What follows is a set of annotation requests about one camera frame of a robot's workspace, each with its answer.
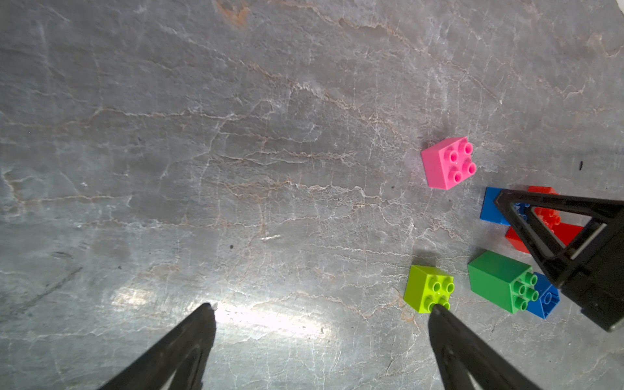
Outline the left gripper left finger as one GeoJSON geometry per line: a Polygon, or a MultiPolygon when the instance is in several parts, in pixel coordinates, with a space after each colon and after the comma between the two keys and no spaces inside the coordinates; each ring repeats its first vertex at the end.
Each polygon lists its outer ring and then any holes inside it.
{"type": "Polygon", "coordinates": [[[201,389],[215,342],[215,313],[201,304],[104,389],[201,389]]]}

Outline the long red lego brick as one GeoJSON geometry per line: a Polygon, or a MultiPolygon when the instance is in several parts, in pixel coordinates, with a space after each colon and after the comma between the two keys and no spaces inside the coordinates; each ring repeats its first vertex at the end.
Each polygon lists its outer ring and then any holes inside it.
{"type": "MultiPolygon", "coordinates": [[[[543,186],[530,186],[527,189],[532,193],[546,193],[546,194],[555,194],[559,195],[552,187],[543,187],[543,186]]],[[[544,222],[544,224],[550,229],[550,231],[564,244],[569,245],[570,242],[582,231],[583,227],[565,224],[562,222],[559,211],[555,211],[552,209],[544,209],[537,208],[536,215],[544,222]]],[[[530,253],[526,248],[526,245],[522,242],[519,235],[515,230],[510,227],[505,234],[505,239],[510,242],[510,244],[523,253],[530,253]]]]}

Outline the lime green square lego brick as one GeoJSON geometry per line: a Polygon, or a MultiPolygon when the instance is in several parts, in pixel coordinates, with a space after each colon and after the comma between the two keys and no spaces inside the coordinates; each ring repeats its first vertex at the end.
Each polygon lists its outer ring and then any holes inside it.
{"type": "Polygon", "coordinates": [[[430,314],[435,305],[450,309],[450,296],[455,290],[454,278],[433,266],[412,265],[404,301],[421,314],[430,314]]]}

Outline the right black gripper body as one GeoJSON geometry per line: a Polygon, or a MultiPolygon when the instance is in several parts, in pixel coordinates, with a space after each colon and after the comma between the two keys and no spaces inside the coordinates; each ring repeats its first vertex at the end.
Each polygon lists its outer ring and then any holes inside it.
{"type": "Polygon", "coordinates": [[[603,330],[623,325],[623,216],[591,219],[565,248],[561,290],[603,330]]]}

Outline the pink square lego brick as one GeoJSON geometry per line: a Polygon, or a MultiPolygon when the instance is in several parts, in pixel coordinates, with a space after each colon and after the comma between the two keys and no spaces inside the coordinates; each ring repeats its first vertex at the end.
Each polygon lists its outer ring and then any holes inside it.
{"type": "Polygon", "coordinates": [[[467,137],[445,139],[421,152],[427,185],[449,190],[477,172],[472,161],[474,146],[467,137]]]}

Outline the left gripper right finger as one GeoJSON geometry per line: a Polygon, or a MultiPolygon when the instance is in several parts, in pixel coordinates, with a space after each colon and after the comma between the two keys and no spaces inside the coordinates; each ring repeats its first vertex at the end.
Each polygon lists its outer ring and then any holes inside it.
{"type": "Polygon", "coordinates": [[[442,305],[434,305],[428,320],[430,343],[446,389],[537,389],[442,305]]]}

